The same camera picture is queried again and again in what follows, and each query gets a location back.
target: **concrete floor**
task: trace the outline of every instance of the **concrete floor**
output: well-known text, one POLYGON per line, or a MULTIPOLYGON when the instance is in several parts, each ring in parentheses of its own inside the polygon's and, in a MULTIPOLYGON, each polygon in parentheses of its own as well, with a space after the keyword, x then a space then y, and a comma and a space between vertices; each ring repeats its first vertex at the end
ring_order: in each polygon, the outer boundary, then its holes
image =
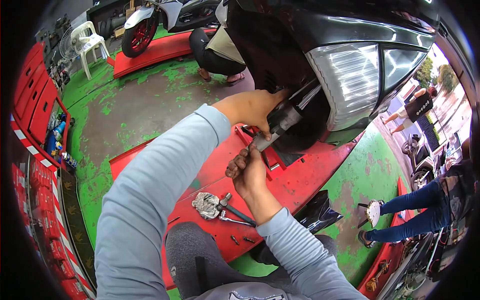
MULTIPOLYGON (((211 104, 254 87, 249 74, 234 87, 226 87, 221 75, 214 75, 211 82, 205 83, 196 74, 197 68, 193 59, 184 58, 113 80, 113 68, 99 60, 90 65, 91 81, 82 70, 72 75, 62 97, 76 119, 69 131, 67 149, 79 161, 79 197, 93 247, 101 199, 112 185, 110 159, 159 136, 201 104, 211 104)), ((408 167, 397 142, 376 119, 323 187, 329 190, 333 208, 345 216, 323 233, 336 239, 339 267, 354 286, 360 283, 380 249, 380 245, 366 249, 357 241, 356 226, 364 216, 357 203, 395 197, 398 176, 408 184, 408 167)), ((391 216, 384 216, 376 228, 385 228, 390 221, 391 216)), ((248 254, 231 266, 251 276, 264 276, 274 269, 257 264, 248 254)), ((178 292, 172 290, 169 295, 176 298, 178 292)))

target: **rag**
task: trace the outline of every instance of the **rag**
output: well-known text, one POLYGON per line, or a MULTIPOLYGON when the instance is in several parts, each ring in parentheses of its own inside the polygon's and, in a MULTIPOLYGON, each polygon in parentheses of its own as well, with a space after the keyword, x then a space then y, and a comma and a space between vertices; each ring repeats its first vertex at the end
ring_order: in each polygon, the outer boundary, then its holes
POLYGON ((220 213, 216 208, 218 203, 220 203, 220 199, 217 196, 209 192, 200 192, 192 201, 192 206, 197 209, 202 218, 211 220, 220 213))

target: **hand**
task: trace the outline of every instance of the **hand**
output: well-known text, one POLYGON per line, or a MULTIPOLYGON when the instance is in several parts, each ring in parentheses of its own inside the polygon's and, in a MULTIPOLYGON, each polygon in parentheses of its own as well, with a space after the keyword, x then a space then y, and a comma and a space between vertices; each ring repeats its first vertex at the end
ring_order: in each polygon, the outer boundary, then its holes
POLYGON ((246 201, 267 190, 265 164, 254 144, 228 163, 225 176, 233 179, 235 190, 246 201))
POLYGON ((268 126, 267 115, 287 96, 288 90, 286 89, 275 94, 266 90, 254 90, 228 96, 212 106, 228 118, 231 126, 237 123, 257 126, 269 141, 272 134, 268 126))
POLYGON ((235 190, 245 200, 257 225, 268 222, 282 209, 267 188, 265 164, 254 144, 250 145, 248 151, 240 150, 228 163, 225 175, 233 178, 235 190))

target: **plastic chair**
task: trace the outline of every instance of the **plastic chair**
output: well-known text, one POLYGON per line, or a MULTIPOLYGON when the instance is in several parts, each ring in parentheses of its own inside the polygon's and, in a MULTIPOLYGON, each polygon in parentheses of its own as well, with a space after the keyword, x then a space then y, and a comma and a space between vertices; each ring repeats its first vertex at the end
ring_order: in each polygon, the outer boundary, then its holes
POLYGON ((93 26, 93 23, 91 21, 87 21, 78 26, 77 28, 73 29, 71 34, 72 39, 77 36, 79 36, 80 39, 82 37, 86 37, 88 39, 88 42, 84 45, 83 49, 80 52, 80 60, 82 61, 82 66, 85 70, 85 74, 87 75, 88 80, 92 80, 92 75, 90 75, 90 70, 88 69, 86 54, 88 51, 92 50, 93 60, 94 62, 96 62, 95 47, 98 45, 102 53, 102 58, 106 59, 107 56, 110 55, 108 53, 107 46, 105 46, 105 40, 103 39, 103 37, 96 34, 95 27, 93 26), (92 31, 92 34, 90 36, 88 35, 88 29, 92 31))

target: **sandal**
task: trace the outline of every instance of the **sandal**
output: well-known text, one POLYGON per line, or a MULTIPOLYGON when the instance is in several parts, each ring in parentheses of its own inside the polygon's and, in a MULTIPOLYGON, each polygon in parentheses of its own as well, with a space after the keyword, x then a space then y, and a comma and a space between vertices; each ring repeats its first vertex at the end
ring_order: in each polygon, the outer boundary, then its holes
POLYGON ((365 247, 367 247, 368 249, 370 249, 370 248, 372 248, 373 246, 375 246, 376 241, 373 240, 373 241, 370 242, 370 244, 367 244, 367 241, 363 238, 363 233, 364 233, 364 232, 365 232, 364 230, 360 230, 359 235, 358 235, 359 241, 360 241, 360 243, 362 243, 365 247))
POLYGON ((198 68, 198 69, 197 69, 197 74, 199 74, 200 77, 201 77, 205 82, 210 82, 210 81, 212 81, 212 77, 210 76, 210 73, 208 74, 208 78, 205 79, 205 78, 200 74, 200 70, 201 70, 201 68, 198 68))
POLYGON ((232 82, 227 82, 227 84, 228 84, 228 86, 234 86, 244 79, 245 79, 245 73, 240 73, 240 79, 237 79, 237 80, 232 81, 232 82))

